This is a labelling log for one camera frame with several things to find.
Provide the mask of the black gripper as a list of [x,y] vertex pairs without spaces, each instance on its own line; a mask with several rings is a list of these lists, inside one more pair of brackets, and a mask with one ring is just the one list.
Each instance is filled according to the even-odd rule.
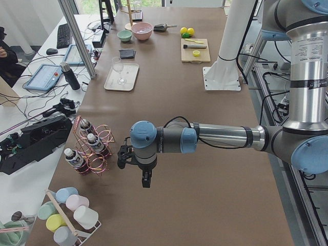
[[134,153],[132,145],[128,145],[128,139],[126,137],[123,141],[123,145],[117,153],[117,165],[120,169],[124,169],[126,164],[136,165],[142,170],[142,187],[150,188],[152,170],[156,167],[156,153],[146,160],[142,160]]

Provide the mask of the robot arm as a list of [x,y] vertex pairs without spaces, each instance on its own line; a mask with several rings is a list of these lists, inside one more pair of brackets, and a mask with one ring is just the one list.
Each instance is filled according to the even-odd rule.
[[271,153],[296,169],[327,171],[327,1],[265,1],[262,34],[290,39],[289,117],[279,127],[232,127],[178,122],[162,127],[138,121],[118,151],[117,165],[136,165],[142,185],[151,184],[159,153],[192,153],[202,142],[219,149],[253,148]]

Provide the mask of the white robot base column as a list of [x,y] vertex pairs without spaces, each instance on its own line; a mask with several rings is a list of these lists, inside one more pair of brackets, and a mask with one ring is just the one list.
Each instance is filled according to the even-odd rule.
[[237,70],[238,54],[257,1],[232,1],[225,24],[217,60],[204,67],[203,81],[207,91],[240,91]]

